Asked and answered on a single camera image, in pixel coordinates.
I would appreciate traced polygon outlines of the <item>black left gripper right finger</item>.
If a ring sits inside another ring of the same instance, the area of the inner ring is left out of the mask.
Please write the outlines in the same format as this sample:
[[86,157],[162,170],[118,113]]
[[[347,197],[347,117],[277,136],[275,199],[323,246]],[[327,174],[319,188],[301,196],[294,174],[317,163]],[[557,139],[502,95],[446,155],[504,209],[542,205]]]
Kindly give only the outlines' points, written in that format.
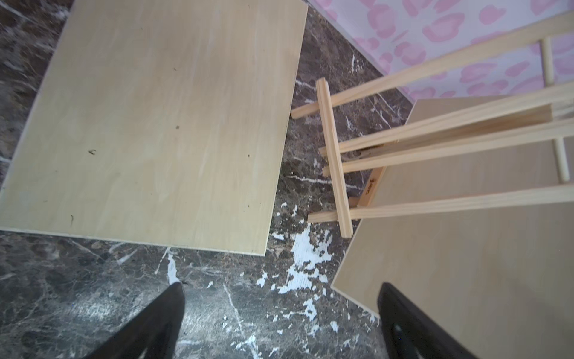
[[381,333],[390,358],[474,358],[392,284],[378,295]]

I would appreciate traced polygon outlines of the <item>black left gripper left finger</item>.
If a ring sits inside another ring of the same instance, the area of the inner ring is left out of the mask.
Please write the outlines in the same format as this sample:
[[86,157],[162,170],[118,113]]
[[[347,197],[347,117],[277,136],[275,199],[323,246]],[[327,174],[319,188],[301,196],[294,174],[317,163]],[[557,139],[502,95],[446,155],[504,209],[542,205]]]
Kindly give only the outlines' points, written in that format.
[[87,357],[172,358],[184,313],[185,293],[176,282]]

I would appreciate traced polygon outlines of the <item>small wooden easel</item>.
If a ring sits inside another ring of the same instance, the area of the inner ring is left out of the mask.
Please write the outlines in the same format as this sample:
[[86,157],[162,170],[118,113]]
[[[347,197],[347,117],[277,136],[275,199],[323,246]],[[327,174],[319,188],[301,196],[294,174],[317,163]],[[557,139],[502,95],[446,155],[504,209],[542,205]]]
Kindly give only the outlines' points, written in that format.
[[[321,154],[328,161],[323,173],[332,181],[336,208],[330,212],[312,213],[308,216],[308,221],[335,221],[342,237],[350,239],[354,234],[353,221],[358,219],[571,202],[573,185],[568,180],[568,161],[565,155],[559,155],[557,158],[560,178],[558,185],[418,203],[353,208],[348,200],[344,176],[351,172],[549,140],[557,141],[572,136],[572,119],[553,120],[542,124],[526,123],[527,116],[534,109],[564,103],[573,98],[572,83],[554,84],[552,59],[553,37],[572,30],[573,13],[567,12],[338,94],[331,94],[327,81],[319,79],[315,84],[317,101],[293,109],[291,116],[299,119],[319,113],[321,117],[325,140]],[[538,43],[541,48],[545,80],[544,88],[539,91],[505,97],[345,142],[340,142],[337,138],[333,113],[336,106],[408,85],[456,67],[494,58],[533,43]]]

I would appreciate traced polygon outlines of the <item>light plywood board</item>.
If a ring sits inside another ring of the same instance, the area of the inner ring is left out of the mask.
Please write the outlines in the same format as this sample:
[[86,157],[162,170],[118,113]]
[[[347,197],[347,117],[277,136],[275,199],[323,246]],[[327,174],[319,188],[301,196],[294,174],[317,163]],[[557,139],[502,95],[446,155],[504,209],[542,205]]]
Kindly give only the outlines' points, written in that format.
[[1,187],[1,228],[262,256],[307,12],[76,1]]

